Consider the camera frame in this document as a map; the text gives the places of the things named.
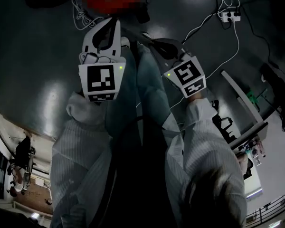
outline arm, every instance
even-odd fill
[[[190,177],[204,175],[210,170],[222,169],[230,183],[230,210],[235,211],[244,225],[247,213],[244,180],[235,154],[212,122],[217,112],[201,95],[189,98],[184,137],[184,170]]]
[[[102,196],[99,193],[104,189],[105,172],[110,164],[106,154],[110,137],[104,125],[104,107],[73,93],[66,109],[73,119],[66,123],[52,150],[51,226],[74,222],[74,213],[78,222],[74,226],[81,227],[86,226],[86,215],[93,218]],[[86,206],[85,200],[93,206]]]
[[[244,175],[247,172],[247,167],[248,167],[248,155],[246,153],[238,156],[237,158],[239,165],[242,170],[242,174]]]

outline black cable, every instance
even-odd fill
[[[227,29],[231,28],[232,20],[231,20],[231,18],[228,18],[228,19],[229,19],[230,21],[229,21],[229,26],[228,26],[227,28],[225,28],[224,25],[222,24],[222,28],[223,28],[224,30],[227,30]]]
[[[174,88],[176,88],[178,91],[181,91],[180,88],[178,88],[173,82],[171,82],[169,79],[167,79],[170,85],[172,85]]]
[[[258,38],[262,39],[263,41],[265,41],[265,43],[266,43],[266,45],[267,45],[267,48],[268,48],[268,63],[269,63],[272,67],[274,67],[275,69],[280,70],[280,71],[285,75],[285,73],[280,69],[280,67],[279,67],[276,63],[274,63],[273,61],[271,61],[271,59],[270,59],[271,50],[270,50],[269,42],[268,42],[263,36],[257,35],[257,34],[254,32],[253,27],[252,27],[252,24],[251,24],[251,20],[250,20],[248,14],[246,13],[246,10],[245,10],[244,6],[241,5],[240,8],[243,9],[243,11],[244,11],[244,13],[245,13],[245,15],[246,15],[246,17],[247,17],[247,20],[248,20],[248,23],[249,23],[249,25],[250,25],[252,34],[253,34],[255,37],[258,37]]]
[[[215,8],[215,10],[213,11],[213,13],[219,13],[219,0],[215,0],[216,1],[216,8]],[[229,26],[227,27],[227,28],[225,28],[224,27],[224,23],[223,23],[223,21],[220,19],[220,17],[219,16],[217,16],[217,18],[218,18],[218,20],[219,20],[219,22],[220,22],[220,24],[221,24],[221,26],[222,26],[222,28],[224,29],[224,30],[227,30],[227,29],[229,29],[229,28],[231,28],[231,25],[232,25],[232,22],[229,22]]]
[[[254,2],[257,2],[257,1],[265,1],[265,0],[248,0],[248,1],[246,1],[246,2],[243,2],[243,3],[241,4],[241,6],[244,5],[244,4],[254,3]],[[204,24],[203,24],[200,28],[196,29],[196,31],[194,31],[192,34],[190,34],[190,35],[187,37],[187,39],[184,39],[184,40],[182,41],[182,44],[184,44],[184,43],[185,43],[187,40],[189,40],[194,34],[196,34],[196,33],[212,18],[213,15],[215,15],[216,13],[218,13],[218,12],[220,12],[221,10],[224,10],[224,9],[226,9],[226,8],[221,8],[221,9],[219,9],[219,10],[216,10],[216,9],[217,9],[217,8],[214,9],[214,11],[212,12],[211,16],[210,16],[208,19],[205,20]]]
[[[97,56],[97,61],[96,61],[96,63],[98,63],[99,59],[100,59],[100,58],[102,58],[102,57],[106,57],[106,58],[110,59],[110,58],[109,58],[109,57],[107,57],[107,56],[100,56],[100,57],[99,57],[99,56]]]
[[[181,62],[182,62],[182,60],[177,60],[177,61],[175,61],[175,62],[172,64],[172,66],[170,67],[170,69],[174,68],[174,65],[175,65],[176,63],[181,63]]]

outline wall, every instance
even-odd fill
[[[230,115],[230,111],[228,109],[228,106],[223,104],[219,108],[219,112],[218,113],[221,116],[221,118],[228,117]],[[222,128],[225,128],[228,125],[229,125],[229,121],[228,120],[224,120],[222,122]],[[240,133],[237,125],[235,124],[235,122],[233,122],[233,124],[228,128],[227,131],[228,132],[232,132],[231,135],[234,135],[236,138],[241,136],[241,133]],[[251,154],[248,154],[248,157],[249,157],[250,160],[253,160]],[[252,174],[252,176],[247,178],[244,181],[246,196],[261,188],[261,182],[260,182],[260,179],[258,177],[255,165],[251,168],[251,174]]]
[[[11,153],[8,151],[8,149],[6,148],[6,146],[4,145],[4,143],[2,142],[1,138],[0,138],[0,152],[4,155],[5,158],[7,158],[8,160],[11,158]]]
[[[11,187],[11,182],[14,180],[13,175],[8,175],[7,172],[5,171],[5,179],[4,179],[4,194],[3,198],[7,202],[12,202],[14,198],[7,192],[7,190],[10,190]]]
[[[248,213],[285,194],[285,133],[281,130],[282,121],[276,112],[266,121],[268,132],[262,141],[266,157],[260,157],[262,164],[256,167],[263,195],[248,202]]]
[[[7,121],[2,115],[0,115],[0,122],[10,138],[12,151],[15,151],[18,143],[26,137],[24,134],[25,130]],[[36,149],[35,158],[40,161],[50,164],[53,144],[54,140],[32,134],[31,145]]]

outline person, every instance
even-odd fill
[[[182,137],[155,59],[137,50],[138,65],[122,47],[115,100],[68,101],[72,119],[52,149],[51,227],[243,227],[243,175],[211,120],[217,112],[200,93],[189,97]]]
[[[9,173],[12,173],[14,180],[9,193],[12,197],[17,197],[17,193],[21,192],[24,185],[24,174],[26,166],[29,161],[29,150],[30,150],[30,137],[27,134],[26,138],[22,140],[16,147],[16,158],[9,160]]]

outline green object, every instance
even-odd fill
[[[246,96],[248,97],[249,101],[257,108],[258,111],[260,111],[260,108],[258,107],[257,103],[258,100],[257,98],[254,96],[253,92],[250,90]]]

